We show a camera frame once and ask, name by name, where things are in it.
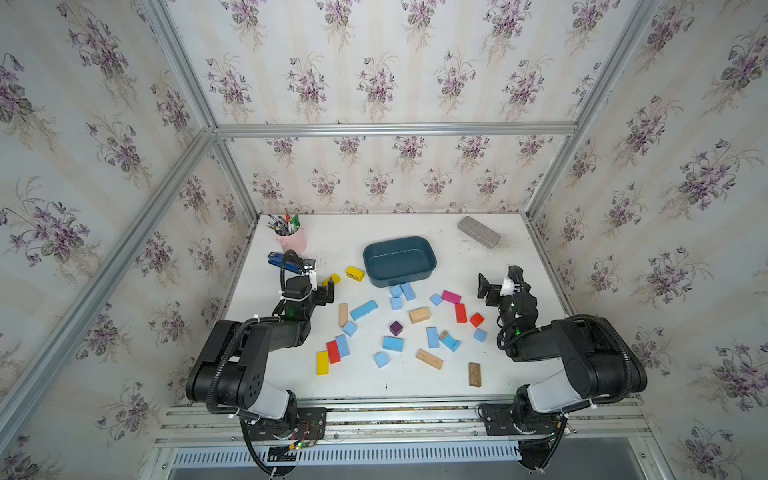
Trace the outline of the light blue cube front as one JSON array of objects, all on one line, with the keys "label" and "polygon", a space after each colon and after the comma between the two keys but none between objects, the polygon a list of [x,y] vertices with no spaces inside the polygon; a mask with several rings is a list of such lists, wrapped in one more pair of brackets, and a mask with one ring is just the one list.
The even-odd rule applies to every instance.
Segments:
[{"label": "light blue cube front", "polygon": [[379,369],[382,369],[382,368],[386,367],[386,366],[389,364],[389,357],[388,357],[388,355],[387,355],[385,352],[383,352],[383,351],[381,351],[381,352],[377,352],[377,353],[374,355],[374,361],[375,361],[375,363],[376,363],[377,367],[378,367]]}]

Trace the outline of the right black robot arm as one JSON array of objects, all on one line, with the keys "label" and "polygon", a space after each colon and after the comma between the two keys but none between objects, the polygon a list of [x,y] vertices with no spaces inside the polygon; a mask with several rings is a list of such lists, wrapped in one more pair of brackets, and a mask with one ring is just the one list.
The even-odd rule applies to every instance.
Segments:
[{"label": "right black robot arm", "polygon": [[606,318],[575,314],[539,327],[538,300],[521,267],[510,266],[500,284],[479,275],[477,297],[497,309],[496,345],[512,361],[561,361],[558,372],[518,389],[514,422],[617,403],[647,387],[644,365]]}]

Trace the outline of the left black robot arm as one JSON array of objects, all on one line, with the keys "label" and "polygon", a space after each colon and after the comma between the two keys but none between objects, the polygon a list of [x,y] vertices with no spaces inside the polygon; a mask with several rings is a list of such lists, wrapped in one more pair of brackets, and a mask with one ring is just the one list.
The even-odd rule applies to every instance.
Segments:
[{"label": "left black robot arm", "polygon": [[296,395],[266,380],[269,354],[302,346],[312,315],[334,301],[335,286],[320,286],[310,261],[290,249],[279,263],[279,300],[267,316],[217,321],[185,383],[185,396],[208,413],[232,415],[247,429],[276,437],[298,428]]}]

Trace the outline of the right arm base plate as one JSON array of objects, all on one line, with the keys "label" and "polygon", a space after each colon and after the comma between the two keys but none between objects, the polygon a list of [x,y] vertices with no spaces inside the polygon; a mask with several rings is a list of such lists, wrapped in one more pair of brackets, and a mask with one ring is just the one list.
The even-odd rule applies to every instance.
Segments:
[{"label": "right arm base plate", "polygon": [[522,404],[481,403],[477,414],[488,436],[550,436],[562,428],[560,413],[538,413]]}]

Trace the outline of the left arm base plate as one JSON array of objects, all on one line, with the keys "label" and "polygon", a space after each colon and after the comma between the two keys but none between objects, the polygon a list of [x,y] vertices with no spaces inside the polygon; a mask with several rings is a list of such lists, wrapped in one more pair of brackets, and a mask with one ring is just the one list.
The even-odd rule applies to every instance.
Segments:
[{"label": "left arm base plate", "polygon": [[314,442],[325,436],[327,413],[323,407],[299,407],[281,419],[244,420],[244,425],[252,441]]}]

